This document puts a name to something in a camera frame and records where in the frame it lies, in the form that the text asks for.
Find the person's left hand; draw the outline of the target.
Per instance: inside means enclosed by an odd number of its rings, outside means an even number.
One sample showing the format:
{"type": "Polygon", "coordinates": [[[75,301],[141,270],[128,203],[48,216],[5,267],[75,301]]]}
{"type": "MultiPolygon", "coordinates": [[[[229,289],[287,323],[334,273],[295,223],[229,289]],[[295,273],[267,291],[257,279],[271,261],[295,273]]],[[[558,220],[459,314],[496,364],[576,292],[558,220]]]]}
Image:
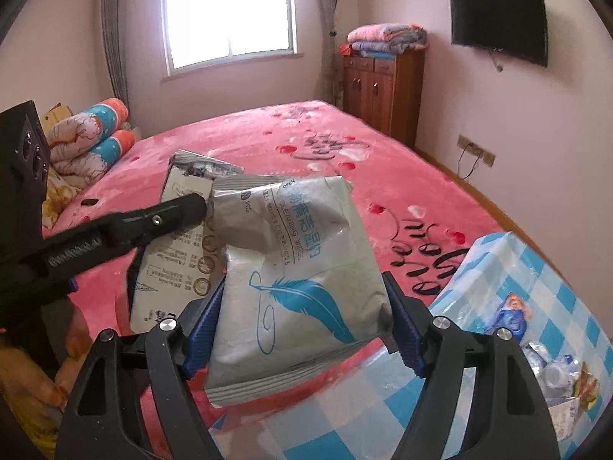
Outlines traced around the person's left hand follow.
{"type": "Polygon", "coordinates": [[[55,457],[59,426],[48,413],[63,410],[83,362],[92,347],[89,327],[80,309],[74,309],[66,337],[67,359],[50,378],[22,349],[1,335],[1,396],[20,428],[46,459],[55,457]]]}

